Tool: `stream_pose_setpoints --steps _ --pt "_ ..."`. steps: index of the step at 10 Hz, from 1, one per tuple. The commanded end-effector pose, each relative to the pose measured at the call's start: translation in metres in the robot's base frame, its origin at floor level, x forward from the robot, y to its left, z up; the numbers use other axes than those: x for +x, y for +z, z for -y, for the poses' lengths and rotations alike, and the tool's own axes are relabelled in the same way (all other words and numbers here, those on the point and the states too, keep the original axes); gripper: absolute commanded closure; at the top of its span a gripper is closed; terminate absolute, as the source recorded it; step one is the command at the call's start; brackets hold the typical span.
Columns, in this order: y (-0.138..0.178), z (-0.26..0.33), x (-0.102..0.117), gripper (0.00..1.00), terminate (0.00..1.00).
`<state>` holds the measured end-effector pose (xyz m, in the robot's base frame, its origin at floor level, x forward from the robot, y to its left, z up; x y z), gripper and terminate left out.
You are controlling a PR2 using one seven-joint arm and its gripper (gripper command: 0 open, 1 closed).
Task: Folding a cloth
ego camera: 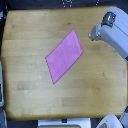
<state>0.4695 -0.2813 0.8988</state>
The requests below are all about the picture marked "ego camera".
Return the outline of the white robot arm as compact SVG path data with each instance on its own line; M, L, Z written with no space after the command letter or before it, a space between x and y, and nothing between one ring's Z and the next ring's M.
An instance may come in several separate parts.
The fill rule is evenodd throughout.
M102 22L92 28L89 38L107 42L128 63L128 35L116 25L116 21L116 15L107 12Z

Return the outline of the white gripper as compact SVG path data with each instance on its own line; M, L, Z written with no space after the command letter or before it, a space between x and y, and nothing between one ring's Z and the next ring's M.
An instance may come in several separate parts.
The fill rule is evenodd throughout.
M94 26L91 32L88 34L89 38L91 40L100 40L101 39L100 29L101 29L101 24L97 24L96 26Z

